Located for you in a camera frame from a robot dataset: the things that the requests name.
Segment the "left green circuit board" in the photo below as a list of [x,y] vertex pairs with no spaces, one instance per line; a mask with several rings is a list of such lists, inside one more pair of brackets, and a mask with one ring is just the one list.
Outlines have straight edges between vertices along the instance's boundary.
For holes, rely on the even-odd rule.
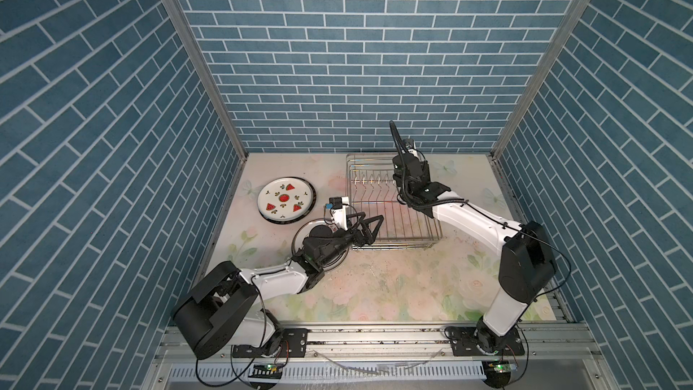
[[279,380],[283,376],[284,366],[270,364],[254,365],[248,375],[249,380],[259,381],[262,379]]

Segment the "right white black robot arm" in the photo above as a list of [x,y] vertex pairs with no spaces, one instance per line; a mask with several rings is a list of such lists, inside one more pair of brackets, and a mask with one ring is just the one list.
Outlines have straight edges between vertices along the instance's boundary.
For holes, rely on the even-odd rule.
[[499,290],[476,325],[478,348],[487,355],[503,350],[517,323],[557,271],[555,248],[536,222],[507,220],[480,209],[451,188],[431,180],[429,164],[414,150],[393,157],[399,200],[415,211],[466,232],[500,257]]

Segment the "right green circuit board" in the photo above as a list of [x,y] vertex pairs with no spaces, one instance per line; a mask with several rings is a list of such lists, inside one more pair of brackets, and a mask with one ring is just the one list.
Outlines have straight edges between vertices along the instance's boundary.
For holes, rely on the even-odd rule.
[[487,380],[501,380],[509,382],[512,378],[512,373],[516,370],[517,366],[514,363],[508,361],[484,361],[483,368]]

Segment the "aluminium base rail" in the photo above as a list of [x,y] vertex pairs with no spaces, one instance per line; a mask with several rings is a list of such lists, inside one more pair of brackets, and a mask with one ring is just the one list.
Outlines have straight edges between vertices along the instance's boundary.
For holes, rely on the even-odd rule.
[[[523,322],[505,349],[485,355],[455,343],[467,322],[287,322],[308,330],[303,357],[230,354],[198,360],[169,328],[145,380],[148,389],[613,389],[604,352],[583,323]],[[487,380],[484,361],[516,364],[509,382]],[[249,380],[254,365],[284,366],[279,380]]]

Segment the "green circuit board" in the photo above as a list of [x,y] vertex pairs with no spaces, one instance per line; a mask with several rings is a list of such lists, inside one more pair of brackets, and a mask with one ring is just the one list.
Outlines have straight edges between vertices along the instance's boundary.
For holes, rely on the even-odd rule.
[[487,380],[501,380],[509,382],[512,378],[512,373],[516,370],[517,366],[514,363],[508,361],[484,361],[483,368]]
[[284,366],[270,364],[254,365],[248,375],[249,380],[259,381],[262,379],[279,380],[283,376]]

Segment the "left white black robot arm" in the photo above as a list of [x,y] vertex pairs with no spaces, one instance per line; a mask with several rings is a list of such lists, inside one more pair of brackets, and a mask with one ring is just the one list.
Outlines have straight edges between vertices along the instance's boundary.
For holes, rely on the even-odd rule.
[[373,245],[383,223],[382,215],[368,218],[357,212],[341,223],[311,227],[282,265],[241,269],[224,261],[180,298],[171,318],[198,360],[212,357],[228,344],[272,354],[283,328],[267,310],[266,301],[308,292],[352,247]]

